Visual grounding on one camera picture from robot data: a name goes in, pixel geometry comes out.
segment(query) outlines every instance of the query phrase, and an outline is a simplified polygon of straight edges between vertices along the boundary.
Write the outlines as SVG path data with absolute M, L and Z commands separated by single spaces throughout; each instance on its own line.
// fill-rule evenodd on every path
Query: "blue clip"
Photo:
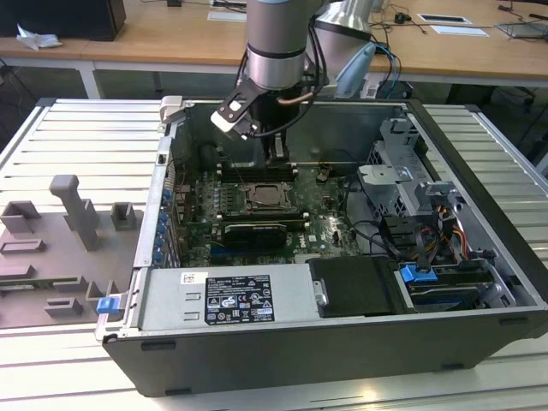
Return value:
M 416 264 L 407 264 L 400 269 L 403 281 L 405 283 L 420 283 L 423 281 L 437 281 L 438 276 L 431 268 L 429 271 L 418 271 Z
M 118 314 L 120 297 L 103 297 L 97 303 L 97 314 Z

